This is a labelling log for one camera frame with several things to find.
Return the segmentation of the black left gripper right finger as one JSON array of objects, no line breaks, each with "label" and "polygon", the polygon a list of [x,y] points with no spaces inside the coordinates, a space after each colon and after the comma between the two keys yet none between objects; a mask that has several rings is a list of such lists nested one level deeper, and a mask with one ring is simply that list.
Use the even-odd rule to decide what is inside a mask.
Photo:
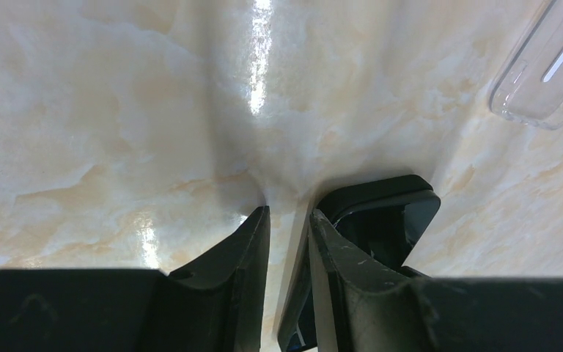
[{"label": "black left gripper right finger", "polygon": [[309,223],[320,351],[563,351],[563,278],[406,277]]}]

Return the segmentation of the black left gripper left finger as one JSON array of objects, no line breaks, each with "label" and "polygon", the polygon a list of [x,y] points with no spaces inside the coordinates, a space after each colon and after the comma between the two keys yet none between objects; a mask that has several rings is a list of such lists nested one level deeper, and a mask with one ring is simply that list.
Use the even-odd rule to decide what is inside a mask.
[{"label": "black left gripper left finger", "polygon": [[164,274],[0,270],[0,351],[258,351],[270,211]]}]

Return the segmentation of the clear magsafe phone case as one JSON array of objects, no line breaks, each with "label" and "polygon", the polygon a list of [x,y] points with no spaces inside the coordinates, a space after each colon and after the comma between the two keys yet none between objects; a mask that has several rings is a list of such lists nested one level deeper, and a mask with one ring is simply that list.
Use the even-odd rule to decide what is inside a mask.
[{"label": "clear magsafe phone case", "polygon": [[509,121],[548,130],[563,126],[563,1],[550,1],[521,38],[488,105]]}]

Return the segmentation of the black phone case with camera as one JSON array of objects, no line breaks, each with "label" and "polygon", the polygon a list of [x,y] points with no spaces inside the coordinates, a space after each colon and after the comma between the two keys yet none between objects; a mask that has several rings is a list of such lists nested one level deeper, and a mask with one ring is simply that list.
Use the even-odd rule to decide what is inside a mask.
[{"label": "black phone case with camera", "polygon": [[[418,243],[438,212],[441,200],[433,191],[433,187],[422,177],[403,175],[338,188],[327,193],[315,205],[315,209],[322,205],[334,215],[403,205],[407,236],[417,239]],[[406,277],[419,275],[417,270],[405,266],[404,263],[396,272]]]}]

